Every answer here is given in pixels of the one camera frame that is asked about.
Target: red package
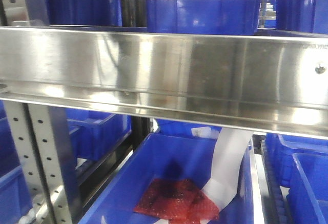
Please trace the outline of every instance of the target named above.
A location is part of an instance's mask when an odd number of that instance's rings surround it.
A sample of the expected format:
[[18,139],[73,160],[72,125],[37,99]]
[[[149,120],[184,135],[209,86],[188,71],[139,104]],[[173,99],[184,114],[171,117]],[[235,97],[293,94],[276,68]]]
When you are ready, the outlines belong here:
[[161,219],[185,219],[189,206],[197,195],[197,189],[188,179],[155,179],[134,211]]
[[219,217],[216,205],[189,179],[153,180],[134,211],[170,224],[200,224],[201,219]]

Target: blue plastic crate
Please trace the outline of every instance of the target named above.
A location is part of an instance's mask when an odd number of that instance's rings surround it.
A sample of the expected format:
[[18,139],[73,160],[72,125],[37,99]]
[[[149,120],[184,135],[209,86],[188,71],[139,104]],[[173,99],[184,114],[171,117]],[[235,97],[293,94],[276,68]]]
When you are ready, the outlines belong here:
[[0,100],[0,119],[6,117],[4,102]]
[[[155,223],[158,219],[133,212],[142,194],[154,178],[190,178],[202,188],[211,174],[215,141],[150,134],[110,182],[79,224]],[[246,151],[240,168],[238,194],[220,212],[219,224],[252,224],[250,159]]]
[[49,0],[51,24],[122,26],[120,0]]
[[165,135],[181,136],[186,138],[204,137],[217,139],[221,127],[209,126],[197,123],[185,123],[183,121],[172,121],[156,119],[159,133]]
[[296,153],[293,158],[288,201],[294,222],[328,223],[328,157]]
[[277,29],[328,33],[328,0],[277,0]]
[[32,208],[20,166],[0,177],[0,222],[15,224]]
[[71,137],[79,158],[97,161],[131,133],[131,119],[127,115],[76,109],[66,109],[66,113],[68,125],[79,127],[74,138]]
[[0,160],[12,154],[16,155],[15,144],[11,136],[8,120],[7,118],[2,118],[0,119]]
[[328,140],[324,139],[268,134],[265,142],[276,178],[284,187],[290,187],[293,153],[328,155]]
[[147,6],[149,32],[253,35],[260,0],[149,0]]

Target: stainless steel shelf rail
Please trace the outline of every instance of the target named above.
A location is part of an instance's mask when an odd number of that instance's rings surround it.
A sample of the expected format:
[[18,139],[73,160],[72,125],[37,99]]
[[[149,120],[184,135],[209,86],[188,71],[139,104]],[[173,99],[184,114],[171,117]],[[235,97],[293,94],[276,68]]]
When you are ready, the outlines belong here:
[[328,39],[0,28],[1,99],[327,137]]

